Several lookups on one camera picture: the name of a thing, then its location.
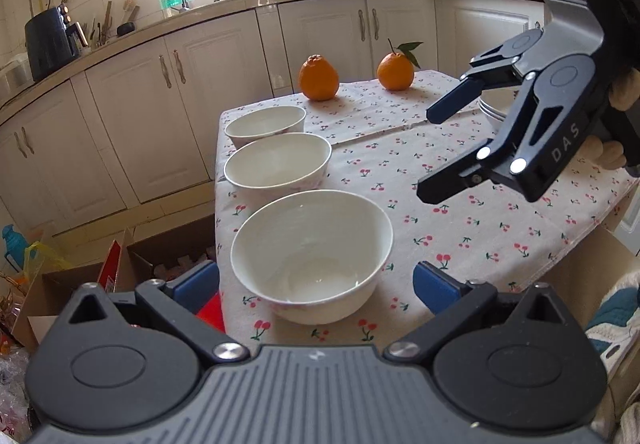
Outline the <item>stack of white plates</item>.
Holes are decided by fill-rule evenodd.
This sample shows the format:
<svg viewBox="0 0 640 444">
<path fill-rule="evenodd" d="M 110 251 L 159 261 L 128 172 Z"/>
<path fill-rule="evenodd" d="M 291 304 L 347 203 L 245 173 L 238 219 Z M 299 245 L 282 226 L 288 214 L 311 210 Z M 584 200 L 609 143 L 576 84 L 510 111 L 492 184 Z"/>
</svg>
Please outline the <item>stack of white plates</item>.
<svg viewBox="0 0 640 444">
<path fill-rule="evenodd" d="M 517 86 L 485 90 L 480 94 L 478 108 L 494 132 L 498 132 L 503 121 L 506 120 L 506 115 L 515 102 L 516 94 L 518 94 Z"/>
</svg>

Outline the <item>blue thermos jug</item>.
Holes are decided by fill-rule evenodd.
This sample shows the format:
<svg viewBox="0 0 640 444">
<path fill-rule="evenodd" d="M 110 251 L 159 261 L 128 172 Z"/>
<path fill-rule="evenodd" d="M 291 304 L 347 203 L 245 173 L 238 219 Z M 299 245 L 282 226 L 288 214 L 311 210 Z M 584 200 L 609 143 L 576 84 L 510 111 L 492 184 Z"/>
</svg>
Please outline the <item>blue thermos jug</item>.
<svg viewBox="0 0 640 444">
<path fill-rule="evenodd" d="M 2 227 L 1 232 L 2 240 L 6 246 L 6 252 L 4 258 L 6 262 L 11 265 L 17 273 L 24 270 L 25 265 L 25 251 L 29 247 L 29 243 L 26 238 L 16 230 L 14 225 L 9 224 Z"/>
</svg>

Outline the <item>cardboard box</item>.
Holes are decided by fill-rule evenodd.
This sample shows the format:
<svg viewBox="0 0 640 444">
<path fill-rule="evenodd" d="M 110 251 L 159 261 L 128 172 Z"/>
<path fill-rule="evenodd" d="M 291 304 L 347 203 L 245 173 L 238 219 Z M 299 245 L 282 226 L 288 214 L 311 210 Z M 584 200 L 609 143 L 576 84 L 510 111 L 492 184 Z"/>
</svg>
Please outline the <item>cardboard box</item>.
<svg viewBox="0 0 640 444">
<path fill-rule="evenodd" d="M 204 260 L 215 260 L 215 217 L 134 239 L 127 228 L 107 250 L 96 281 L 106 292 L 126 292 L 152 278 L 169 282 Z"/>
</svg>

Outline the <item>cherry print tablecloth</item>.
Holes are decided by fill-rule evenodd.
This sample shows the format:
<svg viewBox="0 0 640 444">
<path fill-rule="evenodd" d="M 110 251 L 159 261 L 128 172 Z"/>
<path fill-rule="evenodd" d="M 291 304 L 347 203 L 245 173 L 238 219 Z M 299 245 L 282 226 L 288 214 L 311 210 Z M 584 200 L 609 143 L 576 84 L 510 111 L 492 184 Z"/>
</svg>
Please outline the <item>cherry print tablecloth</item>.
<svg viewBox="0 0 640 444">
<path fill-rule="evenodd" d="M 324 186 L 365 196 L 384 209 L 393 224 L 394 248 L 373 296 L 354 315 L 328 326 L 289 323 L 232 273 L 234 235 L 262 203 L 218 176 L 215 238 L 222 314 L 230 336 L 251 347 L 386 346 L 430 316 L 412 288 L 419 261 L 457 280 L 480 278 L 502 291 L 518 291 L 540 279 L 597 226 L 620 222 L 637 181 L 623 170 L 603 170 L 585 159 L 574 160 L 536 202 L 488 182 L 438 204 L 420 201 L 420 178 L 491 134 L 475 105 L 439 126 L 427 122 L 426 108 L 453 83 L 424 70 L 400 93 L 363 81 L 343 84 L 337 97 L 324 103 L 300 94 L 281 98 L 282 105 L 305 108 L 306 130 L 332 145 Z"/>
</svg>

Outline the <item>bumpy orange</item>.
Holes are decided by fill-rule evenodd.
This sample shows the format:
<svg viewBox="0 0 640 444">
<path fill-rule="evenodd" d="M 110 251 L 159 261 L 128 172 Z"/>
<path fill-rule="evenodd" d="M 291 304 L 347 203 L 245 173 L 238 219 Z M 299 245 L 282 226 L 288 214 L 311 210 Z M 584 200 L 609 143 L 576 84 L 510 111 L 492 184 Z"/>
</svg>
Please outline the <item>bumpy orange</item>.
<svg viewBox="0 0 640 444">
<path fill-rule="evenodd" d="M 334 67 L 321 55 L 306 59 L 298 73 L 298 84 L 308 100 L 324 102 L 332 100 L 340 87 L 340 77 Z"/>
</svg>

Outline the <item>orange with leaf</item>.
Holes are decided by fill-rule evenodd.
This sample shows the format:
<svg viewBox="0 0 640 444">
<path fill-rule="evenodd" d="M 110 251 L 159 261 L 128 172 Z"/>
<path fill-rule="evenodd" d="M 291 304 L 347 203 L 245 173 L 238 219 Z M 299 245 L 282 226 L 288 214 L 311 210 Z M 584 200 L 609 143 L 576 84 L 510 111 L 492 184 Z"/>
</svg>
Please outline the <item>orange with leaf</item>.
<svg viewBox="0 0 640 444">
<path fill-rule="evenodd" d="M 416 70 L 421 66 L 414 51 L 422 45 L 421 41 L 405 42 L 393 45 L 387 40 L 390 52 L 380 61 L 376 75 L 378 82 L 387 91 L 405 91 L 413 84 Z"/>
</svg>

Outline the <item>black air fryer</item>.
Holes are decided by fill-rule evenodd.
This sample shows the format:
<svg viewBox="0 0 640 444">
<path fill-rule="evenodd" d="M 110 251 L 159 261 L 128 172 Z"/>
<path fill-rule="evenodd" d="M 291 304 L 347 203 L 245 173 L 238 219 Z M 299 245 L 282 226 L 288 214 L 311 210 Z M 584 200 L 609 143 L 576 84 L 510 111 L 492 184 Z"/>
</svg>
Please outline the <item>black air fryer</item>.
<svg viewBox="0 0 640 444">
<path fill-rule="evenodd" d="M 65 4 L 49 8 L 26 22 L 26 50 L 32 78 L 40 82 L 76 60 L 88 42 Z"/>
</svg>

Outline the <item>white bowl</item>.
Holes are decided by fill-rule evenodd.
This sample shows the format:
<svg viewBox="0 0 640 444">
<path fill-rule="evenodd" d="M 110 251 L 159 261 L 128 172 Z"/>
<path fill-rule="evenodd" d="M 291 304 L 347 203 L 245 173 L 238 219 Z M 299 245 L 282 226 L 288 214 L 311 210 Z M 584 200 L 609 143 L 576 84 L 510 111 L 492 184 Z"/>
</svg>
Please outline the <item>white bowl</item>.
<svg viewBox="0 0 640 444">
<path fill-rule="evenodd" d="M 326 176 L 332 146 L 320 135 L 283 133 L 237 150 L 224 165 L 224 177 L 241 190 L 297 193 Z"/>
<path fill-rule="evenodd" d="M 271 311 L 299 325 L 327 325 L 370 299 L 392 253 L 394 230 L 372 200 L 308 190 L 253 213 L 233 239 L 236 279 Z"/>
<path fill-rule="evenodd" d="M 303 132 L 307 112 L 298 106 L 278 106 L 249 112 L 224 128 L 236 148 L 261 138 L 288 132 Z"/>
</svg>

